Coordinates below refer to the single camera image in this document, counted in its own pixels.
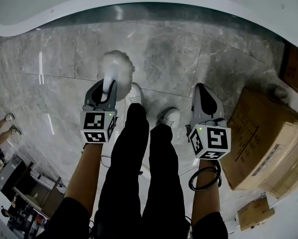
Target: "marble floor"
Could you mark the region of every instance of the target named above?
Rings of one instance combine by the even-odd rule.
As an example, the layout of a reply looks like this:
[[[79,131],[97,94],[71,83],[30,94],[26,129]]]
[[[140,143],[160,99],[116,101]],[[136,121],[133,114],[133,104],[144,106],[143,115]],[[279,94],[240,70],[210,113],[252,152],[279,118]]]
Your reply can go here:
[[[247,31],[177,21],[98,23],[0,37],[0,119],[12,112],[22,131],[21,137],[12,136],[2,146],[7,159],[15,153],[27,163],[33,161],[38,172],[53,179],[60,176],[68,184],[84,144],[79,131],[84,96],[101,79],[101,57],[112,50],[126,52],[133,62],[133,81],[142,88],[151,128],[161,110],[174,106],[181,111],[173,145],[190,216],[193,192],[188,180],[197,168],[184,126],[190,120],[193,87],[198,82],[211,87],[229,119],[245,85],[262,91],[284,86],[277,76],[284,44]],[[124,125],[124,100],[117,103],[117,110],[115,139]],[[103,155],[110,155],[113,143],[105,146]],[[143,160],[147,167],[148,155],[147,150]],[[110,159],[103,162],[110,165]],[[96,202],[106,172],[101,166]],[[140,176],[139,184],[143,209],[150,181]],[[232,192],[223,175],[224,220],[261,193]]]

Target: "white sneaker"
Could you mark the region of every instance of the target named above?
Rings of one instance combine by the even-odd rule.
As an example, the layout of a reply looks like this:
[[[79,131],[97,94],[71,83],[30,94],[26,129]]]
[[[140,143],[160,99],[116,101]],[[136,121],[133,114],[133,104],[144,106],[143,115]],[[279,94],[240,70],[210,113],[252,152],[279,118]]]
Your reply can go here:
[[[17,127],[15,127],[14,125],[12,125],[9,129],[11,130],[11,134],[21,135],[20,130]]]
[[[12,121],[14,119],[15,119],[15,117],[12,113],[6,114],[6,116],[5,116],[6,122]]]
[[[129,94],[125,97],[125,101],[127,106],[129,107],[131,104],[142,104],[141,102],[141,91],[137,84],[131,84],[131,90]]]
[[[178,127],[180,121],[180,111],[176,108],[171,108],[164,115],[162,124],[168,125],[170,128],[175,129]]]

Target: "white fluffy object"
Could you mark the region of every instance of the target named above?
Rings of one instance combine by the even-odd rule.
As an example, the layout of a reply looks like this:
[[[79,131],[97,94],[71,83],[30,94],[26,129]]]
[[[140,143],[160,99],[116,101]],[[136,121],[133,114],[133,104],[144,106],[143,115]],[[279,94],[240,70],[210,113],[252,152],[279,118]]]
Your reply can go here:
[[[131,90],[134,66],[126,53],[119,50],[103,55],[98,78],[104,78],[103,92],[108,93],[111,82],[117,82],[117,101],[126,97]]]

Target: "black pants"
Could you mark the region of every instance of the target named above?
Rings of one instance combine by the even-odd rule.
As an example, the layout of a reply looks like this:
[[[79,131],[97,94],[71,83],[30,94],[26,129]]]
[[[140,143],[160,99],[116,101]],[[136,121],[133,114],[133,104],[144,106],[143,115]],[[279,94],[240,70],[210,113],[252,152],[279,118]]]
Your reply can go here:
[[[149,137],[149,123],[140,104],[131,104],[125,128],[111,155],[111,167],[95,215],[98,237],[187,238],[178,157],[171,144],[172,130],[161,124],[151,130],[148,200],[140,214],[138,176]]]

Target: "white cube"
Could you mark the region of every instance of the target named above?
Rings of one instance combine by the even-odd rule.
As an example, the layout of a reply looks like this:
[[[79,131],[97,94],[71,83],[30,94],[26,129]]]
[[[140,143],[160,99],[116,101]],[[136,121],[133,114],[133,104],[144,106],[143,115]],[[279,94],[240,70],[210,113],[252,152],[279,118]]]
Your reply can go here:
[[[215,160],[230,152],[231,130],[227,127],[195,125],[189,135],[195,158]]]
[[[116,112],[80,112],[80,132],[87,143],[109,142]]]

